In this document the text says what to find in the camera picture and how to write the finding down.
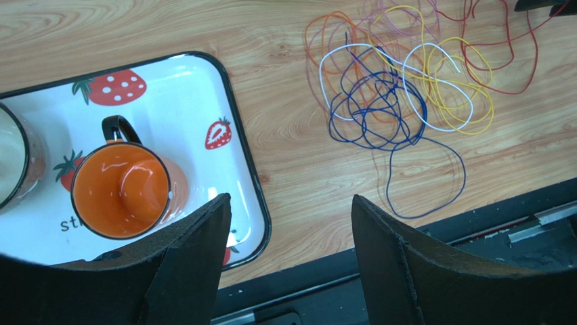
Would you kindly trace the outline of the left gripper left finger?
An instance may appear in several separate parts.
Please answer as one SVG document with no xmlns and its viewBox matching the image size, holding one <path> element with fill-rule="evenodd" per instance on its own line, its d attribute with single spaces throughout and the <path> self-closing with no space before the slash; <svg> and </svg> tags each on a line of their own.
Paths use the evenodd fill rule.
<svg viewBox="0 0 577 325">
<path fill-rule="evenodd" d="M 1 257 L 2 324 L 208 324 L 231 222 L 230 195 L 95 261 Z"/>
</svg>

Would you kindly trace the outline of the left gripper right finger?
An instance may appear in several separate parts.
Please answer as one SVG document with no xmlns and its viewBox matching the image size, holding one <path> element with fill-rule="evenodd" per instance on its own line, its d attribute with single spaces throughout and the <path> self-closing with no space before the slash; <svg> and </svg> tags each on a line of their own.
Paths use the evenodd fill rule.
<svg viewBox="0 0 577 325">
<path fill-rule="evenodd" d="M 363 196 L 351 222 L 371 324 L 575 324 L 576 271 L 484 259 L 433 238 Z"/>
</svg>

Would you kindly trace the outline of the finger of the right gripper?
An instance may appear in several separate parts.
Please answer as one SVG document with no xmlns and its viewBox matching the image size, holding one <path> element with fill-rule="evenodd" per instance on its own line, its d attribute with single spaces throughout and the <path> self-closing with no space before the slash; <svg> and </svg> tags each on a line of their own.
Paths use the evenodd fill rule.
<svg viewBox="0 0 577 325">
<path fill-rule="evenodd" d="M 518 0 L 516 12 L 526 12 L 533 9 L 549 7 L 550 16 L 575 16 L 576 0 Z"/>
</svg>

